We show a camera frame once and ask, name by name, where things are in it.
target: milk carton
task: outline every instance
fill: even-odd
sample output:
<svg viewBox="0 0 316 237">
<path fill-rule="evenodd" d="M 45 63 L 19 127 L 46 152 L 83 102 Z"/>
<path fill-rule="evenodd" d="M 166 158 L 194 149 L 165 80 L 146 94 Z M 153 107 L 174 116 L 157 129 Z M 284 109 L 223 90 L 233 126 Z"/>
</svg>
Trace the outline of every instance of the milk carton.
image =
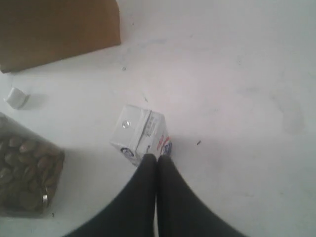
<svg viewBox="0 0 316 237">
<path fill-rule="evenodd" d="M 124 106 L 110 142 L 135 166 L 145 154 L 158 158 L 172 150 L 164 116 L 132 105 Z"/>
</svg>

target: glass jar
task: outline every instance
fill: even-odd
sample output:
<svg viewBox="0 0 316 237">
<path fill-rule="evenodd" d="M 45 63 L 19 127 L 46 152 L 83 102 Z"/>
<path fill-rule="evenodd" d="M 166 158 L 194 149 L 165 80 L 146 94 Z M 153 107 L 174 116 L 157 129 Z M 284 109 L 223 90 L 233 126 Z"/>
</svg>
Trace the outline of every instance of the glass jar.
<svg viewBox="0 0 316 237">
<path fill-rule="evenodd" d="M 60 148 L 0 113 L 0 215 L 42 214 L 64 159 Z"/>
</svg>

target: white floor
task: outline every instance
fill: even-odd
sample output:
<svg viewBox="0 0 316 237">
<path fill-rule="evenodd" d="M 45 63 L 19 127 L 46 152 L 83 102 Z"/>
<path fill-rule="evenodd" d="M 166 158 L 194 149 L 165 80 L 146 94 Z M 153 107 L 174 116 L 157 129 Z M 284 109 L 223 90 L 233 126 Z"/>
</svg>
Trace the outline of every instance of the white floor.
<svg viewBox="0 0 316 237">
<path fill-rule="evenodd" d="M 126 103 L 165 114 L 178 169 L 232 226 L 314 237 L 316 1 L 118 2 L 121 46 L 0 75 L 31 94 L 0 111 L 68 150 L 48 215 L 0 218 L 0 237 L 61 236 L 119 193 L 135 171 L 109 144 Z"/>
</svg>

